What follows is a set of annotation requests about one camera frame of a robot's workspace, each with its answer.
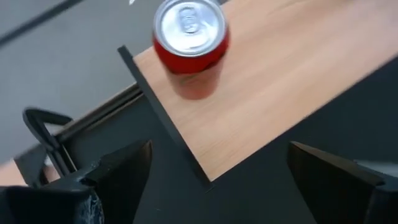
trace pull tab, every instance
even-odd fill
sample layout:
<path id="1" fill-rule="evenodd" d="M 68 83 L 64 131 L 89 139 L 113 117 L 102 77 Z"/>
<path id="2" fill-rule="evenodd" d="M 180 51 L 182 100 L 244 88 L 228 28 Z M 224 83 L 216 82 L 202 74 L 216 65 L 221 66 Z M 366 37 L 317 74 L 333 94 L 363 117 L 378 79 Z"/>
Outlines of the pull tab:
<path id="1" fill-rule="evenodd" d="M 184 7 L 179 12 L 181 29 L 188 33 L 194 34 L 199 30 L 199 18 L 194 7 Z"/>

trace gray floor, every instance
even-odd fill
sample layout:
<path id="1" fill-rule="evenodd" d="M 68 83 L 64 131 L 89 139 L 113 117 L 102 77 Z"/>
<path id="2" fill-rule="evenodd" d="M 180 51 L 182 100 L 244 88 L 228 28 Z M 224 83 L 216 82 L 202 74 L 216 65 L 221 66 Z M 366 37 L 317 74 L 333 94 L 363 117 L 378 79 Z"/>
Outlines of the gray floor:
<path id="1" fill-rule="evenodd" d="M 0 162 L 33 145 L 22 110 L 37 106 L 79 118 L 134 83 L 116 49 L 151 45 L 162 0 L 86 0 L 0 48 Z M 0 34 L 58 3 L 0 3 Z"/>

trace can lid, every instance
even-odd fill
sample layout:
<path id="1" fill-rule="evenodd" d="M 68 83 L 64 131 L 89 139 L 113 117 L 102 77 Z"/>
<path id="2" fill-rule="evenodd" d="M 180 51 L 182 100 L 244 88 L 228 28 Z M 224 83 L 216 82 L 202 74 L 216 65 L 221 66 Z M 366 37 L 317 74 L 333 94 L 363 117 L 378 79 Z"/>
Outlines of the can lid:
<path id="1" fill-rule="evenodd" d="M 197 57 L 223 40 L 226 23 L 214 0 L 166 0 L 154 19 L 154 35 L 169 52 Z"/>

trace red soda can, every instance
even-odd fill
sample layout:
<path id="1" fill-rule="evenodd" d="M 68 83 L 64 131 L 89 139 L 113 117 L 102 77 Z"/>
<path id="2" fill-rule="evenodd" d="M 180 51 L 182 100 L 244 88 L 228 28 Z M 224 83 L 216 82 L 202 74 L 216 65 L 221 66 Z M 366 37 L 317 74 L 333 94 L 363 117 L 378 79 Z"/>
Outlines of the red soda can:
<path id="1" fill-rule="evenodd" d="M 154 19 L 154 48 L 174 90 L 197 100 L 211 95 L 229 46 L 229 27 L 215 0 L 166 0 Z"/>

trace soda can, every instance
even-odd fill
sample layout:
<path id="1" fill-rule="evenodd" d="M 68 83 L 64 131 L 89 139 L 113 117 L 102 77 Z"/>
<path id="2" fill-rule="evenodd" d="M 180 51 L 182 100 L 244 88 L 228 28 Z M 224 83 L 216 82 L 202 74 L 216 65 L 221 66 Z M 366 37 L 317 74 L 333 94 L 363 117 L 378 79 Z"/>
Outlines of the soda can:
<path id="1" fill-rule="evenodd" d="M 218 86 L 229 27 L 215 0 L 166 0 L 154 19 L 155 51 L 174 90 L 197 100 Z"/>

